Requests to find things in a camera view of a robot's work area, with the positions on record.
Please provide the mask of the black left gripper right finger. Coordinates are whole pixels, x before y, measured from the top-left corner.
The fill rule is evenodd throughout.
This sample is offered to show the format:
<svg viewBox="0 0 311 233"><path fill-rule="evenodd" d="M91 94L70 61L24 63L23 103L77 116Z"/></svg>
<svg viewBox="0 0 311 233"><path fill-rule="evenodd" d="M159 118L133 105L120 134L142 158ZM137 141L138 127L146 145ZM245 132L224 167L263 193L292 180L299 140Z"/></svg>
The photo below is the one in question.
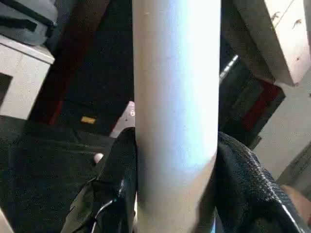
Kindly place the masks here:
<svg viewBox="0 0 311 233"><path fill-rule="evenodd" d="M216 209L225 233L309 233L289 196L235 138L218 133Z"/></svg>

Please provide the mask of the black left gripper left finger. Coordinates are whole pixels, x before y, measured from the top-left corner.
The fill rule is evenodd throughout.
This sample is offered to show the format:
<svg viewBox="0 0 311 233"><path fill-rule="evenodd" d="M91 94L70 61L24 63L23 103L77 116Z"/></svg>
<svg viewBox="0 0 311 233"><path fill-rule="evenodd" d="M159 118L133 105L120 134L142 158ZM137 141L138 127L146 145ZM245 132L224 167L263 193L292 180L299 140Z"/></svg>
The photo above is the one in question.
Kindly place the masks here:
<svg viewBox="0 0 311 233"><path fill-rule="evenodd" d="M124 129L70 206L63 233L131 233L137 193L135 128Z"/></svg>

